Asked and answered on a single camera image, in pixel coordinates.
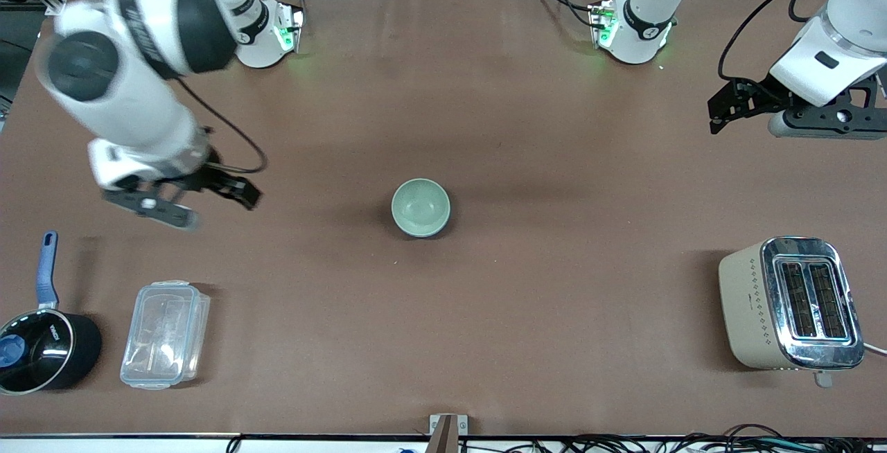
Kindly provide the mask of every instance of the clear plastic container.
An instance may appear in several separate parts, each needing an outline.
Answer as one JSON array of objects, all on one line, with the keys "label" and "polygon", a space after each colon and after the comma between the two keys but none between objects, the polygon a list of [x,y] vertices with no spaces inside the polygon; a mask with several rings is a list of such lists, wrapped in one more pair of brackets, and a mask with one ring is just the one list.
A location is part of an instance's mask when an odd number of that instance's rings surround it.
[{"label": "clear plastic container", "polygon": [[120,380],[139,389],[166,389],[197,375],[209,296],[187,282],[158,282],[139,291]]}]

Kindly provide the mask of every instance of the bowl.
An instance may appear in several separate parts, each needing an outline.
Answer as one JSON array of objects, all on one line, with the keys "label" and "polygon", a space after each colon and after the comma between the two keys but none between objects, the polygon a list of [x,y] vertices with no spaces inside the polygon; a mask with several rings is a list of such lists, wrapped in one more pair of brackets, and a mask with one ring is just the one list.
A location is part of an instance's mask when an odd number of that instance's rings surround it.
[{"label": "bowl", "polygon": [[446,226],[450,219],[450,198],[444,188],[431,179],[410,179],[394,192],[391,215],[403,233],[427,238]]}]

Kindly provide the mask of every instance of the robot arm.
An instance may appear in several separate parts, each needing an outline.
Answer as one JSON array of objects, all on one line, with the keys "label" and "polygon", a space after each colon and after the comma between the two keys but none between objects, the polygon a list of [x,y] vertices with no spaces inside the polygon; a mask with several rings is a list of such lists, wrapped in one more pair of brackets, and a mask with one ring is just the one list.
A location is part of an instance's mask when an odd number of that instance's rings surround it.
[{"label": "robot arm", "polygon": [[650,61],[665,46],[682,0],[609,0],[590,9],[592,42],[627,64]]},{"label": "robot arm", "polygon": [[887,114],[875,108],[875,72],[885,64],[887,0],[829,0],[763,81],[734,78],[709,100],[712,133],[736,118],[773,113],[770,132],[780,137],[883,138]]},{"label": "robot arm", "polygon": [[254,69],[270,67],[298,52],[304,8],[275,0],[218,0],[237,39],[237,58]]},{"label": "robot arm", "polygon": [[[178,204],[185,190],[208,188],[247,209],[261,195],[219,169],[207,131],[165,82],[228,65],[238,45],[224,7],[222,0],[75,1],[41,50],[42,84],[98,137],[89,163],[105,199],[175,228],[196,223]],[[174,198],[162,197],[164,185],[178,187]]]}]

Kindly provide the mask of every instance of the black saucepan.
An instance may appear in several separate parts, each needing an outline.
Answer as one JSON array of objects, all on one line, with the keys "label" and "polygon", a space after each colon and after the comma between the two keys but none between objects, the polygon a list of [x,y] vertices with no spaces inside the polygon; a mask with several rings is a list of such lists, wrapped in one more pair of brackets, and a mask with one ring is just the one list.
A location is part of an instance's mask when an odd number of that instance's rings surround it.
[{"label": "black saucepan", "polygon": [[0,393],[63,389],[85,377],[98,359],[102,337],[89,318],[57,311],[53,285],[58,233],[47,231],[37,266],[37,308],[0,329]]}]

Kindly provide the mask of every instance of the metal bracket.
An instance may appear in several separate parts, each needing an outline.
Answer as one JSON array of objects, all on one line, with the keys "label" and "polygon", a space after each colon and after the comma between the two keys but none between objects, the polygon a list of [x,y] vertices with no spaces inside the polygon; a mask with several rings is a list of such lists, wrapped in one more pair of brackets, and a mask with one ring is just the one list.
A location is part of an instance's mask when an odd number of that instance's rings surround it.
[{"label": "metal bracket", "polygon": [[440,422],[441,416],[455,416],[456,423],[459,425],[459,427],[457,427],[459,435],[468,435],[468,415],[454,415],[453,413],[438,413],[428,416],[429,434],[434,434],[434,429],[437,427],[437,423]]},{"label": "metal bracket", "polygon": [[195,229],[197,213],[191,209],[158,197],[159,187],[152,190],[105,190],[103,197],[115,206],[120,206],[155,222],[164,223],[175,229]]},{"label": "metal bracket", "polygon": [[301,28],[305,25],[305,8],[292,12],[292,52],[298,55]]},{"label": "metal bracket", "polygon": [[459,435],[468,433],[468,415],[441,413],[428,418],[431,439],[425,453],[456,453],[459,451]]},{"label": "metal bracket", "polygon": [[[852,92],[865,96],[862,106],[853,105]],[[887,109],[875,107],[878,94],[877,78],[871,76],[858,81],[828,105],[788,108],[782,121],[792,130],[803,131],[806,137],[880,139],[887,135]]]},{"label": "metal bracket", "polygon": [[615,0],[601,1],[596,5],[588,5],[588,23],[592,33],[592,45],[595,49],[609,48],[611,36],[619,28],[615,16]]},{"label": "metal bracket", "polygon": [[798,102],[807,103],[769,74],[760,82],[733,78],[709,99],[709,128],[718,134],[730,121],[776,113]]}]

